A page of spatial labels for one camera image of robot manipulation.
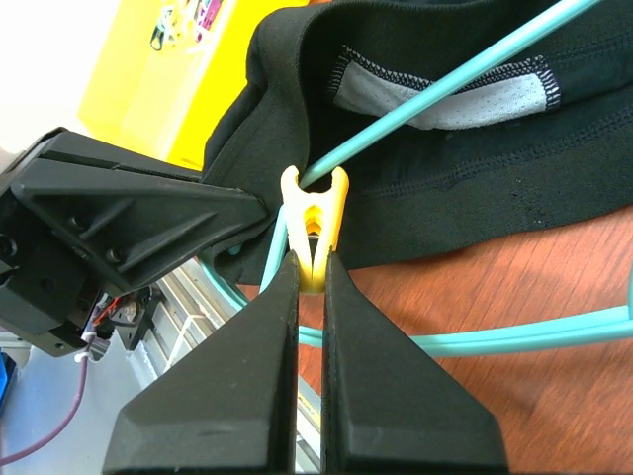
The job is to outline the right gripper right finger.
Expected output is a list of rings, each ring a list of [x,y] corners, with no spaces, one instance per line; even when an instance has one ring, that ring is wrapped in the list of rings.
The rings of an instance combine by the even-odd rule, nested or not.
[[[505,470],[496,417],[329,257],[324,300],[325,470]]]

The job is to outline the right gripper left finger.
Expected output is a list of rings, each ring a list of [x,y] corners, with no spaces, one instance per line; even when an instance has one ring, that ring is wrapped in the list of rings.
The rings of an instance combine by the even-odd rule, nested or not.
[[[292,470],[299,263],[119,412],[106,470]]]

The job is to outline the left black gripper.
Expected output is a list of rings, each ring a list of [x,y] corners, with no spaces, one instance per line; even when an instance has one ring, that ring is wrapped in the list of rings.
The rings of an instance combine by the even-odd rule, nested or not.
[[[1,325],[52,356],[73,352],[100,295],[148,285],[267,216],[252,194],[55,129],[1,192]]]

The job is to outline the yellow clothespin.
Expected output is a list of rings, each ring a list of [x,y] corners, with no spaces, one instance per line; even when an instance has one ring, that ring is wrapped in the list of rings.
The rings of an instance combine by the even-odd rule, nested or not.
[[[325,288],[330,253],[337,248],[349,179],[341,167],[331,172],[331,186],[322,193],[299,187],[299,170],[289,166],[281,175],[289,248],[299,263],[300,290],[319,294]]]

